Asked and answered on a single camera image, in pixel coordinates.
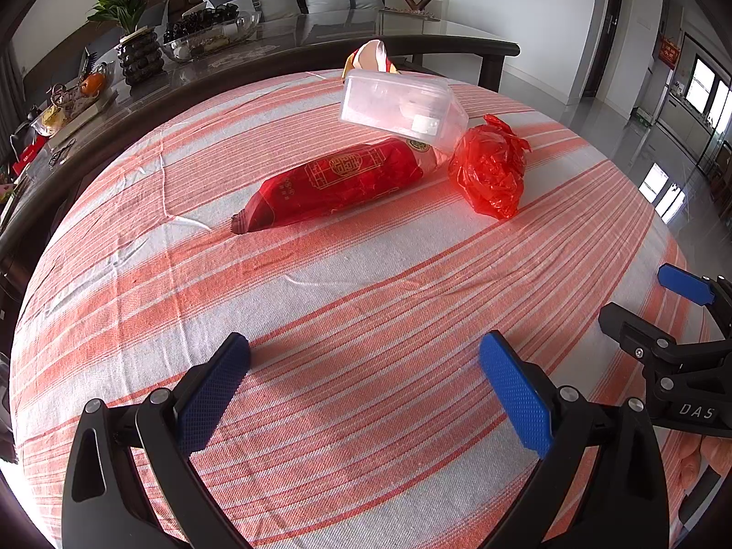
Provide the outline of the person's right hand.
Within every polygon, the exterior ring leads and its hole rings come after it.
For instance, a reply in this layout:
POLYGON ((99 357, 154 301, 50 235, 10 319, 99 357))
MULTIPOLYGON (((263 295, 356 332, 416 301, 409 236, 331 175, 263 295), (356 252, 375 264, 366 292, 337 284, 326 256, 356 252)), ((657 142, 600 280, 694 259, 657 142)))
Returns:
POLYGON ((699 434, 683 433, 680 444, 680 484, 690 491, 699 477, 701 462, 704 461, 720 476, 730 472, 732 465, 732 442, 719 437, 702 437, 699 434))

